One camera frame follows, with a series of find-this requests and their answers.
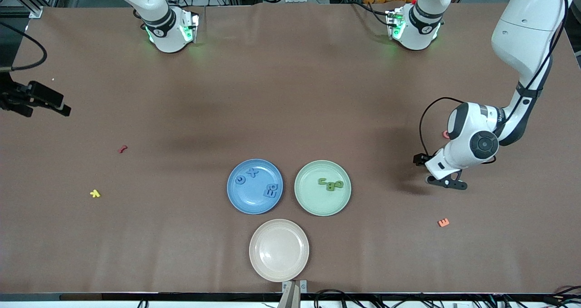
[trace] brown tabletop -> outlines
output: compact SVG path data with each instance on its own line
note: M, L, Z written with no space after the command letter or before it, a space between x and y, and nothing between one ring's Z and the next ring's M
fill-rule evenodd
M28 33L48 60L12 75L60 91L73 110L0 114L0 290L276 291L248 258L270 219L309 237L298 278L311 291L581 283L581 73L566 37L525 136L495 164L467 169L468 190L429 186L411 162L434 99L508 104L518 75L490 45L502 10L452 5L439 39L412 52L349 5L199 8L197 43L164 54L130 9L46 8ZM16 63L38 57L24 40ZM430 151L445 143L454 107L439 103L425 118ZM231 170L251 158L274 163L285 182L262 215L226 195ZM316 159L342 165L353 185L331 217L307 213L293 194Z

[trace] plate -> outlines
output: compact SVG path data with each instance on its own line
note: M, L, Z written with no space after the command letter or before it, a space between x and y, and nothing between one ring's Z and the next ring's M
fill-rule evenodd
M275 165L263 159L249 159L230 173L226 191L236 209L254 215L276 206L282 186L282 175Z
M351 180L347 172L332 161L312 161L296 176L295 196L309 213L331 216L340 212L349 202Z
M248 250L256 273L272 282L299 275L309 260L309 240L295 223L273 219L258 227Z

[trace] green plate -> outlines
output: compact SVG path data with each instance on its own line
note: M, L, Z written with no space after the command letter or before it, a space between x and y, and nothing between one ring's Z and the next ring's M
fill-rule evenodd
M305 165L295 179L299 204L317 216L331 216L345 208L351 197L351 180L345 170L328 160Z

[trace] white plate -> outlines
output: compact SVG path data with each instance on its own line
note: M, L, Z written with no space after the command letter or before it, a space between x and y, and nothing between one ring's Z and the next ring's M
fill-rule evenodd
M272 282L289 281L309 260L309 240L295 223L273 219L258 227L249 248L256 273Z

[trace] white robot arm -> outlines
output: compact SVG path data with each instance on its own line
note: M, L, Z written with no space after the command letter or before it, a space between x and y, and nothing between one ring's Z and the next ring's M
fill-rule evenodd
M198 16L166 0L124 0L133 6L145 24L149 40L164 53L175 53L194 40Z
M450 175L492 159L499 146L519 140L527 127L551 67L552 39L571 0L510 0L492 34L492 48L519 72L519 82L507 107L477 103L459 105L448 119L450 142L435 155L416 155L416 165L432 174L430 184L466 189ZM409 49L424 49L435 39L450 0L418 0L403 7L401 22L390 34Z

